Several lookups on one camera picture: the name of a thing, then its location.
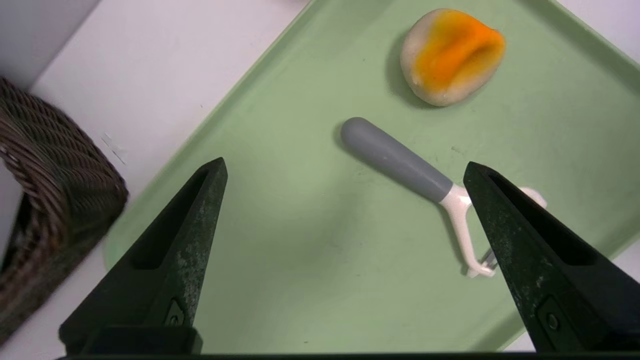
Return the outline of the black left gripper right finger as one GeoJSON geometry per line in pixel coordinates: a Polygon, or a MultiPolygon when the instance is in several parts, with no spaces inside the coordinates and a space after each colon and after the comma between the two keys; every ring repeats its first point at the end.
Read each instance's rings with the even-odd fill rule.
{"type": "Polygon", "coordinates": [[[463,182],[537,353],[638,353],[636,280],[498,171],[463,182]]]}

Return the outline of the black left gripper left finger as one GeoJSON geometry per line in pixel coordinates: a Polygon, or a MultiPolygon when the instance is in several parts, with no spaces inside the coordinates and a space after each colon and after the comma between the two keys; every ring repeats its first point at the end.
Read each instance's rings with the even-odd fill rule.
{"type": "Polygon", "coordinates": [[[200,353],[194,328],[227,184],[199,167],[59,329],[67,353],[200,353]]]}

